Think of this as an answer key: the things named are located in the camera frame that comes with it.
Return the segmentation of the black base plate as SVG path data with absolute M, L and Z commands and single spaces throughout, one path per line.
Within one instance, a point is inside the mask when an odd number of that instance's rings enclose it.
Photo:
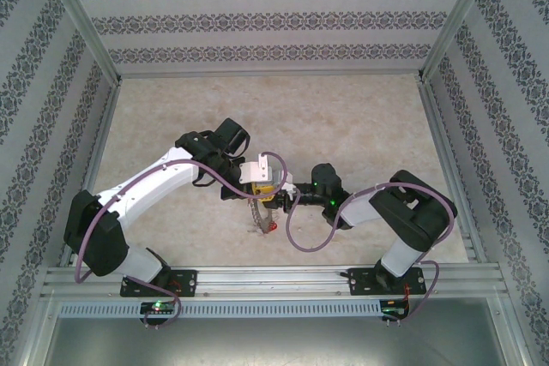
M 401 277 L 394 277 L 382 267 L 352 267 L 347 270 L 347 278 L 352 296 L 404 295 L 406 291 L 413 296 L 426 294 L 425 277 L 419 267 L 411 267 Z
M 196 270 L 161 270 L 157 276 L 143 284 L 129 277 L 123 277 L 119 294 L 121 297 L 193 297 L 197 284 Z

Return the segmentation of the right controller board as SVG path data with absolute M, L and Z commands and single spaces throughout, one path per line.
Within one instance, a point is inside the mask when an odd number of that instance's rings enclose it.
M 408 300 L 382 300 L 380 307 L 384 316 L 391 319 L 404 319 L 408 316 L 410 305 Z

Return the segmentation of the aluminium mounting rail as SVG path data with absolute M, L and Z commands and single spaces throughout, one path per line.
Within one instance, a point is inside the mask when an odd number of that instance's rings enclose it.
M 422 264 L 432 297 L 498 297 L 509 293 L 499 265 L 494 263 Z M 344 298 L 351 295 L 346 266 L 198 267 L 197 299 Z M 111 274 L 74 282 L 71 267 L 50 268 L 39 289 L 41 298 L 57 300 L 115 299 L 122 277 Z

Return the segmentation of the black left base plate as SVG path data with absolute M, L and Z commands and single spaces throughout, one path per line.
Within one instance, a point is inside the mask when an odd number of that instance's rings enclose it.
M 197 284 L 196 270 L 161 270 L 157 276 L 143 284 L 129 277 L 123 277 L 119 294 L 121 297 L 193 297 Z

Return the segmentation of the metal keyring disc with rings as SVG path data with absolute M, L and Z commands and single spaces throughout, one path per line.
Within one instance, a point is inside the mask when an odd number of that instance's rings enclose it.
M 250 201 L 250 211 L 254 229 L 260 235 L 269 234 L 269 225 L 272 222 L 277 224 L 278 213 L 273 209 L 267 209 L 261 202 Z

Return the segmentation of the controller board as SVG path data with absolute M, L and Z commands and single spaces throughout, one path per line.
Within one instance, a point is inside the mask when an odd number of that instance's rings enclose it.
M 141 304 L 141 315 L 173 315 L 175 312 L 174 303 L 171 302 L 145 302 Z
M 408 316 L 410 305 L 408 300 L 382 300 L 380 307 L 384 316 L 391 319 L 404 319 Z

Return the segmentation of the aluminium side rail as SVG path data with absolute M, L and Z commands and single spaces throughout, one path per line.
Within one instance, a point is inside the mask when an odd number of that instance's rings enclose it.
M 437 108 L 437 103 L 430 88 L 419 76 L 416 77 L 419 96 L 425 110 L 425 115 L 437 156 L 441 163 L 444 180 L 448 187 L 448 197 L 455 203 L 458 211 L 457 223 L 460 226 L 462 239 L 466 245 L 466 251 L 470 262 L 487 263 L 489 260 L 482 246 L 479 233 L 475 224 L 473 213 L 468 204 L 468 198 L 458 173 L 452 147 L 446 134 L 443 119 Z
M 119 80 L 118 83 L 112 86 L 108 100 L 105 102 L 100 123 L 94 134 L 94 141 L 91 147 L 91 152 L 87 157 L 87 166 L 84 175 L 81 180 L 80 186 L 77 188 L 75 195 L 84 189 L 92 191 L 99 174 L 100 163 L 105 151 L 106 142 L 112 125 L 112 119 L 116 110 L 118 97 L 121 91 L 123 81 Z

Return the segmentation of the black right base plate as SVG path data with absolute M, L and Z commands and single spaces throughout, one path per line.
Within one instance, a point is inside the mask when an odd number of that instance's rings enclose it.
M 347 278 L 352 296 L 404 295 L 406 291 L 413 296 L 426 294 L 425 277 L 419 267 L 411 267 L 401 277 L 394 277 L 382 267 L 352 267 L 347 270 Z

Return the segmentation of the sheet metal panel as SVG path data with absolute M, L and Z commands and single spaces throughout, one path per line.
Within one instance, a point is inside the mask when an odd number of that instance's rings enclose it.
M 60 319 L 28 366 L 530 366 L 477 317 L 386 325 L 372 318 Z

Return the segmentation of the left controller board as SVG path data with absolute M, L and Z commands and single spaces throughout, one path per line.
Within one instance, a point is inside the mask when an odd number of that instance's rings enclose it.
M 141 304 L 141 315 L 173 315 L 175 312 L 174 303 L 171 302 L 145 302 Z

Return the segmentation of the aluminium frame post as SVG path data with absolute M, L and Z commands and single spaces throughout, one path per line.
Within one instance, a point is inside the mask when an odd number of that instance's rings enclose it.
M 95 61 L 100 66 L 103 74 L 111 84 L 118 84 L 121 75 L 118 73 L 108 50 L 104 46 L 99 33 L 97 32 L 92 19 L 89 17 L 81 0 L 61 0 L 70 19 L 85 40 L 88 48 L 92 52 Z
M 475 0 L 457 0 L 450 11 L 440 34 L 437 36 L 430 52 L 419 70 L 418 79 L 426 81 L 431 78 L 433 72 L 442 60 L 444 53 L 448 50 L 459 27 L 466 18 Z

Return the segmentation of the aluminium back rail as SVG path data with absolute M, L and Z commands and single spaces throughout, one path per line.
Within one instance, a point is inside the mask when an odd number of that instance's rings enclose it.
M 271 76 L 341 76 L 341 75 L 414 75 L 419 69 L 302 69 L 302 70 L 214 70 L 191 72 L 129 73 L 120 75 L 122 80 L 182 79 L 214 77 L 271 77 Z

